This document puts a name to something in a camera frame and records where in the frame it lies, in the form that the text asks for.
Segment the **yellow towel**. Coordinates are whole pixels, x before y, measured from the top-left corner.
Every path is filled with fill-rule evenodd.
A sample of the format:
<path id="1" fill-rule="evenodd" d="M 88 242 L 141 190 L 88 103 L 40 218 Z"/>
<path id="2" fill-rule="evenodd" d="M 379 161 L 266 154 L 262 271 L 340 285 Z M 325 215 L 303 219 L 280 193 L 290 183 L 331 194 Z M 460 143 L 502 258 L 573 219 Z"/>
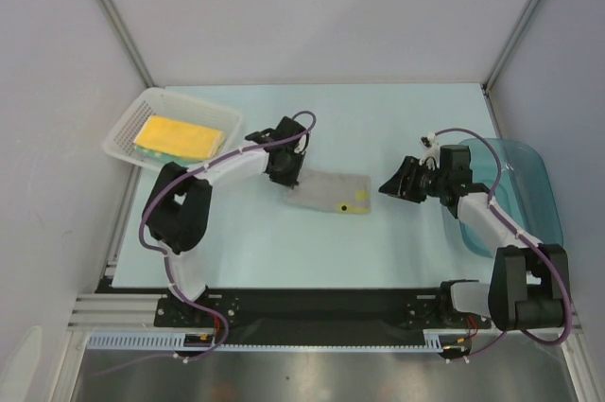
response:
<path id="1" fill-rule="evenodd" d="M 134 138 L 133 145 L 196 162 L 215 156 L 224 140 L 223 131 L 152 115 Z"/>

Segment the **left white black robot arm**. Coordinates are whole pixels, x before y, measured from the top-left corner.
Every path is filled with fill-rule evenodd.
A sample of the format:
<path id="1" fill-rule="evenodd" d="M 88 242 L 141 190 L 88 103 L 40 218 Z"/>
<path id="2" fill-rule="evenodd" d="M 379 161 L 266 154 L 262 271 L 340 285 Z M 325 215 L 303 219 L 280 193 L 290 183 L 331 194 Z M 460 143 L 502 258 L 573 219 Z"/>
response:
<path id="1" fill-rule="evenodd" d="M 188 326 L 197 326 L 208 315 L 200 298 L 207 289 L 193 252 L 206 234 L 213 193 L 218 187 L 257 175 L 292 189 L 317 123 L 310 111 L 285 116 L 274 128 L 255 131 L 246 144 L 190 168 L 164 165 L 144 207 L 138 237 L 141 245 L 162 255 L 169 291 L 179 298 L 175 315 Z"/>

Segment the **pale green cloth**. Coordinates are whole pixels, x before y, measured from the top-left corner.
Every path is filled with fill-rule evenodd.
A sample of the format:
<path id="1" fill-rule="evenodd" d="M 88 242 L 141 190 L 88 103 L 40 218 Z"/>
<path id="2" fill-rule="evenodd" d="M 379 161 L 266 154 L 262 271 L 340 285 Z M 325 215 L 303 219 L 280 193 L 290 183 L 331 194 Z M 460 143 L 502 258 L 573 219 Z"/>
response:
<path id="1" fill-rule="evenodd" d="M 371 178 L 303 169 L 298 184 L 286 192 L 285 201 L 325 213 L 366 215 L 371 212 Z"/>

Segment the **teal and cream towel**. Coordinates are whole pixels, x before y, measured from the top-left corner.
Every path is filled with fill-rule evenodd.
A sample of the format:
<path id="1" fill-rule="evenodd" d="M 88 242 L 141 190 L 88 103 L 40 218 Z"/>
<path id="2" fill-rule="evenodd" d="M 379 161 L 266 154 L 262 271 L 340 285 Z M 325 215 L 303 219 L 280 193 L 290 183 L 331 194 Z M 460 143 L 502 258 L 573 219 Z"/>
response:
<path id="1" fill-rule="evenodd" d="M 167 153 L 162 153 L 156 150 L 146 149 L 138 146 L 135 146 L 134 149 L 139 155 L 147 158 L 149 161 L 154 161 L 158 164 L 165 165 L 168 163 L 176 163 L 180 166 L 187 166 L 191 164 L 190 160 L 183 159 L 181 157 Z"/>

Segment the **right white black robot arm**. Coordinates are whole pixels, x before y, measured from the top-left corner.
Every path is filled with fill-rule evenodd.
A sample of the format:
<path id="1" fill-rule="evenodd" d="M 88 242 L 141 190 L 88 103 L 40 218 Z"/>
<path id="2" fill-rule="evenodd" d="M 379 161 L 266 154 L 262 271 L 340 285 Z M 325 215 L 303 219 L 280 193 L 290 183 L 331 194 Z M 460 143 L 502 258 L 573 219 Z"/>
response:
<path id="1" fill-rule="evenodd" d="M 466 146 L 448 145 L 437 156 L 407 156 L 379 193 L 415 203 L 435 198 L 493 251 L 489 283 L 443 283 L 447 297 L 435 304 L 436 319 L 448 328 L 470 313 L 490 319 L 501 331 L 572 326 L 568 262 L 559 244 L 545 244 L 499 206 L 485 184 L 473 179 Z"/>

